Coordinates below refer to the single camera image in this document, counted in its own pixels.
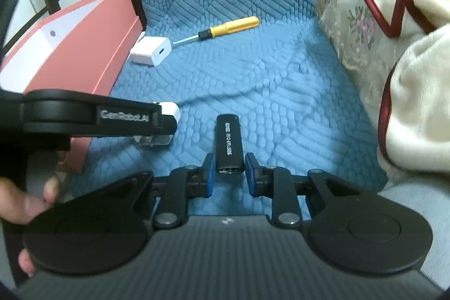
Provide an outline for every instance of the black usb flash drive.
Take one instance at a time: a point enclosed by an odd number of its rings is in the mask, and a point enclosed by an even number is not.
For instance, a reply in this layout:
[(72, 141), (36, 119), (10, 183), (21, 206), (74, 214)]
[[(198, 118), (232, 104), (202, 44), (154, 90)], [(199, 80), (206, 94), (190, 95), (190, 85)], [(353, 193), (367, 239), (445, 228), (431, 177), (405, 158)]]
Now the black usb flash drive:
[(215, 169), (218, 173), (245, 170), (241, 126), (235, 114), (221, 114), (215, 126)]

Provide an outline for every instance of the blue mat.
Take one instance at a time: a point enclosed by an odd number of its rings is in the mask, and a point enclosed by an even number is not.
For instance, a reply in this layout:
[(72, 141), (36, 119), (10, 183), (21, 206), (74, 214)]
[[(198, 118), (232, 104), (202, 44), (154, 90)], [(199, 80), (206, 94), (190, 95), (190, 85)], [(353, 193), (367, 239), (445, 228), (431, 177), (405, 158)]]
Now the blue mat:
[[(147, 35), (176, 41), (224, 21), (256, 15), (252, 30), (174, 49), (156, 68), (127, 62), (111, 96), (174, 101), (181, 121), (170, 146), (140, 148), (132, 138), (93, 139), (78, 196), (132, 172), (167, 175), (201, 165), (212, 152), (217, 115), (237, 114), (244, 152), (293, 174), (321, 168), (380, 190), (377, 141), (358, 96), (320, 31), (314, 0), (143, 0)], [(191, 201), (196, 214), (270, 214), (244, 176), (218, 177), (211, 199)]]

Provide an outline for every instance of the silver screw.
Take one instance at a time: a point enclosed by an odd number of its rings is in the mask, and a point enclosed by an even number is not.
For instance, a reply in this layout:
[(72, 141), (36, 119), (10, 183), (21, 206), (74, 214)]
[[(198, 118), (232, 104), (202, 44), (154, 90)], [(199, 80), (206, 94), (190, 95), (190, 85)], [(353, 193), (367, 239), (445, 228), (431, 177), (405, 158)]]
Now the silver screw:
[(177, 221), (177, 219), (178, 216), (171, 212), (163, 212), (161, 214), (158, 214), (158, 216), (156, 217), (156, 221), (161, 225), (171, 225), (175, 221)]
[(300, 221), (300, 216), (294, 214), (293, 212), (283, 212), (278, 216), (278, 220), (282, 224), (294, 225)]

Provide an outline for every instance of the human hand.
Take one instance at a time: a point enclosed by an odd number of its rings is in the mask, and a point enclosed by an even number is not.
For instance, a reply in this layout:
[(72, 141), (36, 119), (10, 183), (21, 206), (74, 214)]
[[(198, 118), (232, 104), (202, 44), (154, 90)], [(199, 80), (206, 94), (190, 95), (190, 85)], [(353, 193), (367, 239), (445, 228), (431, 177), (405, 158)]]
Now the human hand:
[[(55, 177), (46, 182), (44, 199), (22, 192), (10, 179), (0, 177), (0, 218), (15, 224), (28, 224), (35, 216), (49, 209), (58, 195), (59, 181)], [(20, 252), (18, 261), (28, 276), (34, 274), (35, 268), (26, 249)]]

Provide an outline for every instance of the white charger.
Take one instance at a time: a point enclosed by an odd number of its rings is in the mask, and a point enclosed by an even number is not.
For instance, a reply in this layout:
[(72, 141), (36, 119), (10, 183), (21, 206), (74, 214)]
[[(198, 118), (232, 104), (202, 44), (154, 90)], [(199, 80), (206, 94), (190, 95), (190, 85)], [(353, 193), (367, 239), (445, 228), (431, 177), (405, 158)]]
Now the white charger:
[(172, 51), (167, 37), (144, 36), (130, 50), (130, 58), (138, 64), (157, 66)]

